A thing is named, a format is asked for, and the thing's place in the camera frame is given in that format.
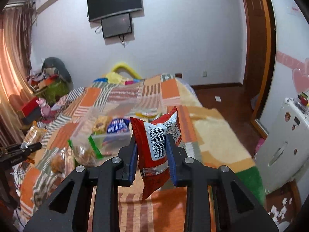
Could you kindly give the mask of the long clear cookie sleeve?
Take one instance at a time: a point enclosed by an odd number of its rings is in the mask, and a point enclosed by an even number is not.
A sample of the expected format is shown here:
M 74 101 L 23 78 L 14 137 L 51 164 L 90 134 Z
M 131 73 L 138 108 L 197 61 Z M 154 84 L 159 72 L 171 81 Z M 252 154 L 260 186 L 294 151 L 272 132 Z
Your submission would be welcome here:
M 23 142 L 21 143 L 20 148 L 26 149 L 34 143 L 41 142 L 46 132 L 47 130 L 43 126 L 38 125 L 37 122 L 33 122 Z

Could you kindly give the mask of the orange fried snack bag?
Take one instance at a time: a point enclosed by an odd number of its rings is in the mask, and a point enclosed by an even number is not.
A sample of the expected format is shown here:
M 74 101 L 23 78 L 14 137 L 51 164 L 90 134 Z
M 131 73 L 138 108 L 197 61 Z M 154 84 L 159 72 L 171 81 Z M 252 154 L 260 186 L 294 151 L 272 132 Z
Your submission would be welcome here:
M 68 175 L 75 167 L 73 151 L 70 147 L 60 149 L 50 162 L 53 173 Z

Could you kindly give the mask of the red snack packet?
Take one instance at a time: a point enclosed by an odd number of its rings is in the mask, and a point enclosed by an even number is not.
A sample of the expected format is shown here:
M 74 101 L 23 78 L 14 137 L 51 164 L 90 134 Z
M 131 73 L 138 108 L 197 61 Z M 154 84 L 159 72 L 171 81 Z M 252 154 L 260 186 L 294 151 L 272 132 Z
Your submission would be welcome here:
M 176 107 L 152 122 L 135 117 L 131 117 L 130 122 L 138 150 L 138 168 L 144 183 L 141 199 L 145 200 L 170 178 L 166 137 L 170 134 L 176 145 L 181 144 L 180 122 Z

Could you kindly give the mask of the green-edged clear snack bag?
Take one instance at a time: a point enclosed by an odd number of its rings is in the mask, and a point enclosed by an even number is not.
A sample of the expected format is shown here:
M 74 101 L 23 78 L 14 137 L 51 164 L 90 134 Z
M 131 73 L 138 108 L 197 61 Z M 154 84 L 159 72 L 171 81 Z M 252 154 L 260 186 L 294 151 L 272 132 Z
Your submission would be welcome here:
M 93 167 L 97 161 L 104 157 L 91 136 L 72 136 L 68 140 L 68 144 L 73 150 L 75 160 L 79 165 Z

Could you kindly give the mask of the yellow biscuit jelly cup pack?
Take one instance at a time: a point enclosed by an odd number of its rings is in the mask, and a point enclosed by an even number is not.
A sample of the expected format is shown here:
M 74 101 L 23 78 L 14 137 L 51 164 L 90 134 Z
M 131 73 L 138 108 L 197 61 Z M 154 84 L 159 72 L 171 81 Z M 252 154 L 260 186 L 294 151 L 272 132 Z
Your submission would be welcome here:
M 92 133 L 96 135 L 105 134 L 111 121 L 110 116 L 99 116 L 92 127 Z

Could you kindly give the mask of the patchwork striped blanket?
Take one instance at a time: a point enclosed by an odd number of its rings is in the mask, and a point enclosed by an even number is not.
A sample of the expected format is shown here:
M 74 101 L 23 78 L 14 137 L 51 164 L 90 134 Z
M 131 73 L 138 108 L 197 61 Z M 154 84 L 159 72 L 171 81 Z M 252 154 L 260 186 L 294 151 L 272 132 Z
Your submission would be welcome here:
M 177 107 L 182 141 L 187 154 L 206 166 L 229 166 L 259 202 L 266 201 L 259 171 L 230 125 L 217 109 L 202 106 L 192 88 L 170 74 L 124 85 L 95 82 L 79 87 L 66 96 L 65 109 L 49 124 L 41 124 L 45 134 L 42 149 L 36 153 L 20 179 L 20 208 L 15 211 L 19 230 L 30 220 L 43 201 L 63 181 L 52 172 L 52 157 L 68 141 L 78 124 L 92 109 L 111 117 L 136 117 L 150 121 Z M 185 188 L 167 182 L 149 198 L 142 200 L 143 182 L 136 174 L 131 188 L 119 189 L 121 231 L 182 231 L 184 227 Z

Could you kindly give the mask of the red gift box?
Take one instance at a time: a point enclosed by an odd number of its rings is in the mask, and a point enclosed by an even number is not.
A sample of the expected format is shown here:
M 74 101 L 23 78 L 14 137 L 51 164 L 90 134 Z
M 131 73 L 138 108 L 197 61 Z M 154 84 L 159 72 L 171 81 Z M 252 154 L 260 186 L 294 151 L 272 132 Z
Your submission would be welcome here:
M 32 98 L 28 103 L 24 104 L 17 112 L 18 117 L 21 119 L 24 125 L 29 125 L 33 121 L 37 121 L 41 118 L 41 111 L 37 100 L 37 97 Z

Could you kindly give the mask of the pink plush toy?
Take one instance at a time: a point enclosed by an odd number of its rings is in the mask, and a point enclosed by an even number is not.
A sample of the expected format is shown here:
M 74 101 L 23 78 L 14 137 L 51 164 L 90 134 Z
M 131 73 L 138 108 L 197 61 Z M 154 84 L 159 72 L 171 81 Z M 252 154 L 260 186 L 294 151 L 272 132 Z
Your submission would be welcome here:
M 47 101 L 44 98 L 38 98 L 36 100 L 36 103 L 39 105 L 40 107 L 40 112 L 43 118 L 48 118 L 51 112 L 51 107 L 49 106 L 49 104 L 47 103 Z

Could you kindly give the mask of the clear plastic storage bin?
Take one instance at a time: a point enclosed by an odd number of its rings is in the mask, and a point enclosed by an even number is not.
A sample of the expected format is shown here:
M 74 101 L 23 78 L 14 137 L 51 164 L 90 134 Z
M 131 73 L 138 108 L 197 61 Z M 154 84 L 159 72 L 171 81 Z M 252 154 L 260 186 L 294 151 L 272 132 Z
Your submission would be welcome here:
M 131 117 L 135 117 L 135 118 L 144 120 L 146 122 L 152 122 L 153 120 L 156 120 L 162 115 L 163 114 L 158 113 L 158 112 L 134 112 L 133 114 L 125 115 L 120 110 L 119 111 L 110 110 L 110 111 L 104 112 L 102 109 L 98 107 L 92 107 L 89 110 L 89 112 L 82 118 L 80 123 L 77 125 L 71 137 L 72 136 L 73 137 L 91 136 L 97 148 L 99 149 L 101 154 L 104 156 L 103 157 L 104 159 L 104 158 L 116 155 L 121 147 L 129 144 L 131 137 L 134 135 L 132 133 L 131 123 L 129 124 L 129 131 L 127 132 L 120 132 L 120 133 L 115 133 L 115 134 L 105 133 L 105 134 L 100 134 L 100 135 L 93 134 L 92 127 L 99 116 L 110 116 L 112 120 L 115 118 L 130 119 Z

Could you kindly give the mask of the blue cookie packet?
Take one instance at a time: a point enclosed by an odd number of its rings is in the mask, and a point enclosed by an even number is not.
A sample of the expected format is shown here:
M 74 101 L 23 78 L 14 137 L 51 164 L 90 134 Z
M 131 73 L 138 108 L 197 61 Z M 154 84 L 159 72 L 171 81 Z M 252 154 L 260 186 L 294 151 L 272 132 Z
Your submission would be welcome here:
M 115 118 L 113 119 L 106 130 L 107 134 L 115 134 L 120 132 L 129 131 L 130 119 L 127 118 Z

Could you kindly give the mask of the white mini fridge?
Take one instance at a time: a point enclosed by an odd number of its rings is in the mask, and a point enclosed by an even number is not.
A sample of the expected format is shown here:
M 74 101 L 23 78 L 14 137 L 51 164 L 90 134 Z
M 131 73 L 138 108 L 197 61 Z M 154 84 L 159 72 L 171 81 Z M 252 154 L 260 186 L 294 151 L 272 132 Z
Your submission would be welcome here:
M 266 194 L 292 181 L 308 161 L 308 108 L 286 98 L 255 155 Z

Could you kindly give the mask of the striped orange curtain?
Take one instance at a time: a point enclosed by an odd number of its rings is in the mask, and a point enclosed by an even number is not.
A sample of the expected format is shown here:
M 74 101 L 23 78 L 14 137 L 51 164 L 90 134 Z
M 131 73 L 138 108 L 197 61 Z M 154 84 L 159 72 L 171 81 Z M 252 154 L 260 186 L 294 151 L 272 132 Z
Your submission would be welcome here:
M 21 143 L 18 111 L 32 99 L 27 82 L 31 70 L 31 1 L 1 11 L 1 146 Z

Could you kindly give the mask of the brown wooden door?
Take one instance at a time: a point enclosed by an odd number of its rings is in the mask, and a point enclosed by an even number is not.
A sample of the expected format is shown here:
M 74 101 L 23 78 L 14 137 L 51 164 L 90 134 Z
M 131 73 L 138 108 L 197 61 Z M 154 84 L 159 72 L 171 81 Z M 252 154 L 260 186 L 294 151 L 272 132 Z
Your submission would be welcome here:
M 253 103 L 250 117 L 255 130 L 266 138 L 266 128 L 260 123 L 270 92 L 276 55 L 275 18 L 271 0 L 243 0 L 247 26 L 246 68 L 244 88 Z

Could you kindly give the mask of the small wall monitor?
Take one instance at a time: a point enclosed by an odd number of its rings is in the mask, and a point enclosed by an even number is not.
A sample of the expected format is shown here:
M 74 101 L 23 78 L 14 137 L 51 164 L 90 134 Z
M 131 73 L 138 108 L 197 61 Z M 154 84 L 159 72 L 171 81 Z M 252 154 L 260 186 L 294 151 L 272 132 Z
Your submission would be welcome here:
M 101 19 L 103 38 L 112 38 L 132 33 L 132 19 L 129 13 Z

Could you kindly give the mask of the wall mounted black television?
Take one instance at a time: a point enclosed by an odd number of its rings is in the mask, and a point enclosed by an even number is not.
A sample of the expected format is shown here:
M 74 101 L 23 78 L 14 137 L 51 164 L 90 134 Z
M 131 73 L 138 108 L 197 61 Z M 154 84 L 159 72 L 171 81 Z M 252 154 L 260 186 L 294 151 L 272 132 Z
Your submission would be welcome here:
M 142 10 L 141 0 L 87 0 L 88 19 L 102 18 Z

